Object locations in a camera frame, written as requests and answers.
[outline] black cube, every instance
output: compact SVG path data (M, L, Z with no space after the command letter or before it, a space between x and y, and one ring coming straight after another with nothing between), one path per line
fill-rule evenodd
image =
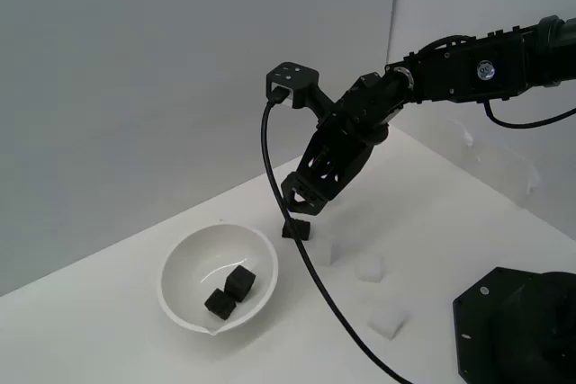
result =
M239 265L226 278L224 291L236 301L242 301L252 288L256 275Z
M298 232L298 236L300 240L308 240L310 238L310 227L311 224L307 220L300 220L300 219L293 219L294 225L296 226L296 232ZM284 222L284 226L282 227L282 237L284 238L293 238L290 229L288 228L288 223Z
M204 306L210 310L212 314L222 319L228 319L236 307L236 302L220 288L217 288L206 300Z

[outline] gray wall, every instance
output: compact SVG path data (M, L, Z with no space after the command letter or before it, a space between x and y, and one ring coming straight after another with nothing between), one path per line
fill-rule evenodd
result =
M443 36L484 36L535 24L551 14L576 17L576 0L396 0L390 60ZM573 82L493 104L499 117L512 122L540 120L575 106ZM454 128L457 122L469 130L475 148L464 150L458 144L462 133ZM576 117L541 129L509 130L490 123L476 104L425 103L408 107L394 125L576 238ZM534 164L542 179L528 198L521 196L527 177L523 161Z
M392 0L0 0L0 295L262 173L265 74L333 97L382 68ZM307 112L275 112L297 156Z

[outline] black cable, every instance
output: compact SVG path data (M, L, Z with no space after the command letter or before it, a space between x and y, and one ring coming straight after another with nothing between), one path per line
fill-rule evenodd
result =
M354 342L356 342L356 345L358 345L358 347L362 350L362 352L364 354L366 354L368 356L368 358L370 360L372 360L372 362L376 366L378 366L381 370L386 372L388 375L390 375L391 378L393 378L394 380L396 380L400 384L411 384L410 381L401 377L399 374L397 374L395 371L393 371L389 366L387 366L383 361L381 361L376 356L376 354L374 354L370 350L370 348L368 348L368 346L362 341L362 339L360 339L360 336L358 336L358 334L356 333L354 328L350 325L350 323L348 323L348 321L346 320L346 318L344 317L342 312L340 312L340 309L338 309L338 306L336 306L336 303L334 303L334 300L330 297L328 291L326 290L326 287L322 283L322 280L320 279L320 277L316 273L316 269L314 269L314 265L312 264L312 261L311 261L310 257L308 256L308 253L306 252L306 248L304 247L304 244L302 243L300 236L298 235L298 230L296 229L296 226L294 225L294 221L292 219L292 216L290 216L290 212L288 211L288 208L286 207L286 205L284 203L284 198L282 197L282 194L280 193L280 190L278 189L278 184L276 183L276 179L274 177L274 172L272 170L272 164L270 163L270 155L268 155L267 130L268 130L268 117L270 115L270 111L272 110L272 107L274 107L273 103L268 102L266 104L266 108L264 109L264 114L262 116L262 125L261 125L261 129L260 129L260 144L262 146L262 158L264 158L264 167L266 170L266 175L268 176L268 181L270 182L270 186L272 187L272 192L274 193L274 197L276 198L276 202L278 203L278 207L280 207L280 211L282 212L282 215L284 216L284 219L286 220L286 223L288 224L288 228L290 229L290 233L292 234L292 238L294 239L294 242L296 243L296 247L298 247L298 251L300 252L302 260L304 261L304 264L306 265L306 268L308 269L310 276L314 280L314 283L318 287L320 294L322 295L324 300L326 300L326 302L328 303L328 306L330 307L330 309L332 310L332 312L336 316L337 320L346 329L346 331L348 332L350 337L352 337L352 339L354 340Z
M494 112L492 112L492 107L490 105L490 101L484 101L484 110L486 111L486 115L488 116L488 118L491 121L493 121L497 125L500 125L503 128L509 128L509 129L540 128L542 126L551 125L553 123L556 123L557 121L563 121L564 119L567 119L570 116L573 116L574 114L576 114L576 108L575 108L573 110L569 110L568 112L565 112L565 113L560 114L558 116L551 117L550 119L544 119L543 121L533 121L531 123L507 123L505 121L501 121L500 119L496 119L496 117L494 117Z

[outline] foam cube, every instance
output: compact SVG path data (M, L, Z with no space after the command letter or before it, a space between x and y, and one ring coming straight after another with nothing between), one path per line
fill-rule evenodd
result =
M383 258L379 254L365 254L356 262L356 277L360 281L380 282L384 277Z
M368 326L379 335L392 340L406 322L407 315L397 305L386 301L378 304L368 319Z
M306 245L306 249L316 265L328 267L334 262L334 245L327 238L312 240Z
M236 307L236 302L224 291L217 288L206 300L204 306L217 317L228 319Z
M310 238L311 223L307 220L293 219L294 225L296 226L296 231L300 240L308 240ZM282 227L282 237L283 238L293 238L290 229L288 228L288 223L284 222Z
M239 265L228 275L228 278L226 278L224 292L234 300L242 301L250 292L255 278L255 274Z

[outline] white cube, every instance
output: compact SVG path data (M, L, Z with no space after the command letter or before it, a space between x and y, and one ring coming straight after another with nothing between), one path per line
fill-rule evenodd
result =
M355 266L356 277L360 281L379 282L384 277L383 258L379 254L364 254Z
M334 262L334 245L330 238L315 238L306 243L306 250L315 265L328 267Z
M378 304L368 319L368 326L379 335L392 340L406 321L406 313L390 301Z

